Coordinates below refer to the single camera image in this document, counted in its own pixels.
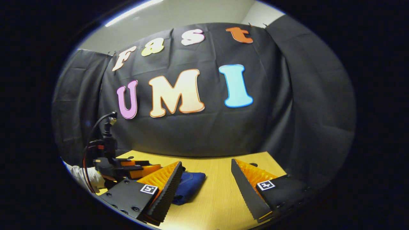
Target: ceiling light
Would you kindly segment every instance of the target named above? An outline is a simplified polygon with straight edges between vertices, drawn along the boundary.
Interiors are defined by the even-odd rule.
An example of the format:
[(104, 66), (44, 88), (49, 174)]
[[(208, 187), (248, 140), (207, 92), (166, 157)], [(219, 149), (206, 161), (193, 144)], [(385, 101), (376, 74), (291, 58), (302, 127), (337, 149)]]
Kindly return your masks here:
[(112, 21), (108, 22), (105, 26), (108, 27), (110, 25), (113, 25), (114, 23), (119, 22), (121, 19), (123, 19), (125, 17), (128, 17), (129, 15), (131, 15), (131, 14), (133, 14), (133, 13), (135, 13), (135, 12), (141, 10), (141, 9), (145, 9), (145, 8), (147, 8), (147, 7), (149, 7), (149, 6), (153, 5), (153, 4), (163, 2), (163, 1), (164, 0), (150, 0), (150, 1), (147, 1), (146, 3), (141, 4), (141, 5), (139, 5), (139, 6), (135, 7), (135, 8), (133, 8), (131, 10), (128, 10), (127, 12), (119, 15), (118, 17), (114, 18)]

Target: peach letter m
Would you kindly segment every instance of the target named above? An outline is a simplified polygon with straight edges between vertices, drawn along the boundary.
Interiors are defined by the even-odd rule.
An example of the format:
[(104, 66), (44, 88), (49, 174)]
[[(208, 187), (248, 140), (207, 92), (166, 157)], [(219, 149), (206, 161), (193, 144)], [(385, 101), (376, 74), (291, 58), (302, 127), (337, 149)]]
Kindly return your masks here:
[(205, 104), (200, 101), (197, 77), (200, 72), (197, 69), (185, 70), (179, 74), (175, 86), (172, 87), (164, 76), (158, 76), (149, 81), (152, 86), (152, 111), (151, 117), (165, 116), (166, 111), (162, 108), (162, 101), (169, 112), (174, 114), (178, 106), (179, 98), (182, 104), (179, 111), (182, 113), (196, 113), (205, 109)]

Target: black fabric drape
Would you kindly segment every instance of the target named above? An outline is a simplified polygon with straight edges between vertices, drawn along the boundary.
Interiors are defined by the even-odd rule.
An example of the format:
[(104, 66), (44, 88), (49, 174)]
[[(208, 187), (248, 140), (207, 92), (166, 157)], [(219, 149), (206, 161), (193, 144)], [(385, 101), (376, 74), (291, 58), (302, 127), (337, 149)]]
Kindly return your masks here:
[(288, 133), (281, 136), (288, 139), (284, 144), (277, 145), (278, 138), (270, 135), (260, 151), (269, 151), (287, 173), (321, 188), (344, 163), (355, 136), (351, 81), (331, 49), (291, 17), (280, 17), (266, 31), (288, 65), (292, 122), (283, 128)]
[(57, 81), (52, 125), (61, 158), (70, 165), (82, 165), (83, 148), (98, 119), (102, 75), (111, 58), (90, 50), (77, 50)]
[[(227, 28), (247, 30), (253, 43), (236, 41)], [(201, 29), (205, 39), (184, 46), (181, 36), (192, 29)], [(145, 44), (155, 38), (164, 39), (164, 49), (142, 56)], [(118, 56), (109, 62), (104, 73), (99, 116), (119, 111), (116, 90), (137, 80), (138, 113), (133, 119), (118, 116), (112, 133), (118, 139), (119, 149), (171, 156), (221, 157), (257, 152), (268, 126), (280, 120), (291, 105), (290, 85), (285, 62), (270, 35), (259, 27), (233, 23), (207, 23), (174, 28), (153, 34), (124, 47), (118, 53), (136, 46), (124, 65), (111, 71)], [(228, 90), (225, 76), (218, 68), (222, 65), (241, 64), (243, 78), (253, 104), (241, 108), (225, 106)], [(197, 88), (205, 109), (198, 113), (171, 114), (152, 118), (152, 87), (148, 81), (165, 76), (173, 87), (179, 74), (198, 69)], [(125, 104), (130, 108), (129, 90), (125, 91)]]

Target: letter cutout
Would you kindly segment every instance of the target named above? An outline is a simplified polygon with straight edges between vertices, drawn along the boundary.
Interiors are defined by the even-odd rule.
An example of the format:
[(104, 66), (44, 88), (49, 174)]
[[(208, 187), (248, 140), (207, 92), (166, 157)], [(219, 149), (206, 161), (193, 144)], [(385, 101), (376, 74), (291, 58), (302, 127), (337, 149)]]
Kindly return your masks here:
[(196, 43), (200, 43), (204, 40), (205, 36), (201, 29), (193, 29), (186, 31), (182, 34), (183, 40), (181, 41), (183, 45), (193, 45)]
[(117, 90), (119, 111), (125, 119), (132, 119), (136, 116), (138, 111), (138, 104), (136, 102), (136, 86), (138, 81), (134, 80), (128, 84), (129, 94), (130, 94), (130, 109), (128, 110), (125, 106), (125, 86), (120, 87)]
[(121, 68), (121, 67), (124, 65), (122, 62), (123, 62), (123, 61), (126, 61), (126, 60), (129, 58), (130, 53), (131, 53), (131, 52), (134, 52), (135, 49), (136, 49), (136, 46), (132, 46), (131, 48), (129, 48), (129, 49), (123, 51), (122, 53), (120, 53), (120, 54), (118, 55), (117, 63), (115, 64), (115, 66), (114, 66), (114, 68), (112, 69), (112, 71), (115, 71), (115, 70)]
[(197, 77), (200, 72), (197, 69), (185, 70), (179, 74), (175, 87), (169, 84), (164, 76), (152, 78), (148, 84), (152, 86), (152, 111), (151, 117), (163, 117), (166, 111), (162, 108), (162, 100), (169, 112), (175, 113), (179, 98), (182, 104), (179, 111), (182, 113), (196, 113), (205, 109), (205, 104), (200, 101)]
[(243, 78), (244, 66), (239, 64), (223, 65), (219, 72), (225, 75), (229, 97), (225, 105), (230, 108), (238, 108), (251, 105), (253, 98), (247, 94)]
[(160, 52), (161, 50), (163, 50), (164, 46), (163, 46), (163, 38), (155, 38), (152, 41), (148, 42), (145, 45), (145, 49), (142, 50), (142, 56), (148, 56), (150, 54), (156, 54), (158, 52)]
[(232, 28), (227, 28), (226, 31), (231, 32), (231, 34), (233, 35), (233, 38), (236, 41), (239, 41), (241, 43), (248, 43), (248, 44), (253, 43), (253, 39), (246, 38), (246, 36), (244, 36), (244, 34), (249, 34), (247, 30), (240, 29), (239, 27), (232, 27)]

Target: blue letter i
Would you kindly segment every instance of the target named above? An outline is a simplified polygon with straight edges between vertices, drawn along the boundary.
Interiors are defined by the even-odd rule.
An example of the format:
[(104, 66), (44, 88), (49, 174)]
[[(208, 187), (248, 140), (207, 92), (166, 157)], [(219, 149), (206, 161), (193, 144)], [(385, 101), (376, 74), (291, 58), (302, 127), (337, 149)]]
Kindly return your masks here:
[(251, 105), (253, 98), (247, 94), (243, 79), (244, 66), (239, 64), (223, 65), (219, 72), (225, 75), (229, 97), (225, 105), (230, 108), (238, 108)]

